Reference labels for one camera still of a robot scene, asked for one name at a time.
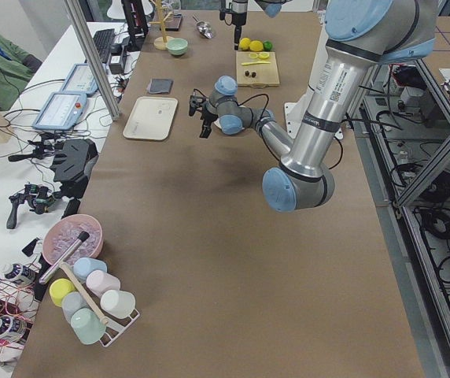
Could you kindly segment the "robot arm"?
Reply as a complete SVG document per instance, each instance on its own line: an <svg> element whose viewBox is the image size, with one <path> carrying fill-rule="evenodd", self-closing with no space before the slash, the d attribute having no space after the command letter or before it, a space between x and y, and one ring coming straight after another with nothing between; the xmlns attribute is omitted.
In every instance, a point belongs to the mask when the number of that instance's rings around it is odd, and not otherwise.
<svg viewBox="0 0 450 378"><path fill-rule="evenodd" d="M286 3L283 0L255 0L254 1L270 18L279 14L282 5ZM234 49L239 50L239 43L242 36L242 28L245 26L248 15L248 0L221 0L219 8L219 19L226 20L226 15L231 16L231 23L234 25Z"/></svg>
<svg viewBox="0 0 450 378"><path fill-rule="evenodd" d="M192 94L189 114L201 113L201 137L218 122L222 133L254 129L278 160L268 169L262 190L279 212L314 208L334 193L334 178L323 159L368 69L409 62L431 53L435 42L435 1L332 1L324 26L327 60L315 91L291 137L268 109L240 106L238 84L221 76L208 96Z"/></svg>

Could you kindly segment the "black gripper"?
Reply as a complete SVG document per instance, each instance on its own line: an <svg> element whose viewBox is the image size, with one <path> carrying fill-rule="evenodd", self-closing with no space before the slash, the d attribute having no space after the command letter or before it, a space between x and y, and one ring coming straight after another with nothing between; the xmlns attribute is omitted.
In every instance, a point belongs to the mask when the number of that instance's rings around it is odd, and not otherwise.
<svg viewBox="0 0 450 378"><path fill-rule="evenodd" d="M200 113L200 119L203 121L199 137L207 139L212 132L211 124L218 119L218 116L210 110L208 97L202 91L194 88L189 98L189 116Z"/></svg>
<svg viewBox="0 0 450 378"><path fill-rule="evenodd" d="M248 2L221 2L219 19L225 21L227 14L231 15L231 23L234 25L234 49L239 50L242 36L242 26L246 24Z"/></svg>

